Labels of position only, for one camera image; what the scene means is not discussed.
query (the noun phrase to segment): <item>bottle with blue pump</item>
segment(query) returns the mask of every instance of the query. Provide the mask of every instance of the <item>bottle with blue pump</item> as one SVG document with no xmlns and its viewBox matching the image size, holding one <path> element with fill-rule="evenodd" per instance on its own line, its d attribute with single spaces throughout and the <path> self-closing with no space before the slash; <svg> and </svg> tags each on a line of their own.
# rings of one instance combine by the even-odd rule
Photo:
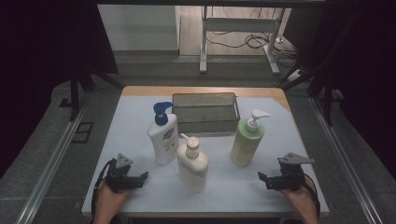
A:
<svg viewBox="0 0 396 224">
<path fill-rule="evenodd" d="M 166 114 L 165 110 L 173 106 L 171 102 L 160 102 L 154 105 L 155 120 L 148 128 L 148 136 L 154 147 L 156 162 L 164 165 L 177 155 L 178 131 L 177 117 Z"/>
<path fill-rule="evenodd" d="M 259 118 L 270 117 L 270 114 L 254 109 L 251 112 L 251 119 L 242 119 L 238 124 L 233 149 L 231 150 L 231 160 L 239 166 L 248 165 L 253 159 L 254 153 L 264 136 L 264 125 Z"/>
</svg>

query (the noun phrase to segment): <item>white pump head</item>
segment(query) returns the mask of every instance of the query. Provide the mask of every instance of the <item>white pump head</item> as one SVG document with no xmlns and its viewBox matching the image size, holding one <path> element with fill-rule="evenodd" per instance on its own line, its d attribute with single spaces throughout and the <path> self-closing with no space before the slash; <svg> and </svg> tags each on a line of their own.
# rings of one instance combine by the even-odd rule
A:
<svg viewBox="0 0 396 224">
<path fill-rule="evenodd" d="M 247 121 L 247 129 L 251 132 L 256 132 L 260 126 L 259 118 L 270 117 L 271 115 L 265 111 L 254 109 L 251 111 L 252 119 Z"/>
<path fill-rule="evenodd" d="M 187 150 L 186 154 L 190 159 L 195 159 L 199 155 L 199 140 L 196 137 L 188 137 L 186 134 L 181 133 L 181 136 L 183 136 L 187 140 Z"/>
</svg>

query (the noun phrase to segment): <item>lotion bottle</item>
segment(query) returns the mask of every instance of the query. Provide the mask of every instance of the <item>lotion bottle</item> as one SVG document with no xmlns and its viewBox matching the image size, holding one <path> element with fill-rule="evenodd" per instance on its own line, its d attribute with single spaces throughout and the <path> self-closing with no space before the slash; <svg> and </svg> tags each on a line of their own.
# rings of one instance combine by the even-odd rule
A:
<svg viewBox="0 0 396 224">
<path fill-rule="evenodd" d="M 156 162 L 164 165 L 172 161 L 177 155 L 178 131 L 177 116 L 166 114 L 171 102 L 160 102 L 154 105 L 155 120 L 148 128 L 148 136 L 154 147 Z"/>
<path fill-rule="evenodd" d="M 181 181 L 194 191 L 203 191 L 206 185 L 207 168 L 209 159 L 199 149 L 199 140 L 196 137 L 188 137 L 187 144 L 177 149 L 178 170 Z"/>
<path fill-rule="evenodd" d="M 231 150 L 231 160 L 239 166 L 248 165 L 253 159 L 254 153 L 264 136 L 264 125 L 259 118 L 269 117 L 265 111 L 254 109 L 251 112 L 251 119 L 242 119 L 236 130 Z"/>
</svg>

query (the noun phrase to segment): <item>white metal table frame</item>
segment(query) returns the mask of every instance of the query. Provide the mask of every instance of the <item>white metal table frame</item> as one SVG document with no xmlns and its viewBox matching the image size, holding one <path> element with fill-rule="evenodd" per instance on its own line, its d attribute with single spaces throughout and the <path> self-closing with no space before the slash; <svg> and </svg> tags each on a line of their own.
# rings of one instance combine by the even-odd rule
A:
<svg viewBox="0 0 396 224">
<path fill-rule="evenodd" d="M 282 24 L 285 8 L 281 8 L 276 20 L 270 19 L 240 19 L 240 18 L 208 18 L 207 6 L 204 6 L 204 16 L 202 19 L 202 42 L 201 58 L 199 70 L 200 73 L 206 73 L 206 32 L 253 32 L 253 33 L 272 33 L 268 46 L 264 46 L 265 55 L 274 75 L 279 75 L 279 68 L 273 56 L 276 36 Z"/>
</svg>

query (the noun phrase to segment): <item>white bottle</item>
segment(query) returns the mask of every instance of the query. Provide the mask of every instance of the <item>white bottle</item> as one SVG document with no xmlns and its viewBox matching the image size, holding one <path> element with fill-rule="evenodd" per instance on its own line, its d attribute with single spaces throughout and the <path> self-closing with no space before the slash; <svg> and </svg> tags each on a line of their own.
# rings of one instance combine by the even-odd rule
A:
<svg viewBox="0 0 396 224">
<path fill-rule="evenodd" d="M 189 138 L 184 133 L 181 135 L 187 139 L 187 144 L 183 144 L 177 149 L 180 179 L 190 189 L 197 192 L 203 191 L 206 185 L 209 159 L 204 152 L 200 151 L 198 148 L 198 138 Z"/>
<path fill-rule="evenodd" d="M 174 114 L 167 115 L 165 113 L 166 108 L 171 106 L 170 102 L 155 104 L 155 121 L 148 128 L 148 136 L 154 147 L 155 159 L 160 165 L 172 161 L 177 154 L 177 117 Z"/>
<path fill-rule="evenodd" d="M 251 112 L 252 119 L 242 119 L 238 124 L 233 149 L 231 150 L 231 160 L 239 166 L 248 165 L 253 159 L 254 153 L 264 136 L 264 125 L 258 119 L 269 117 L 265 111 L 254 109 Z"/>
</svg>

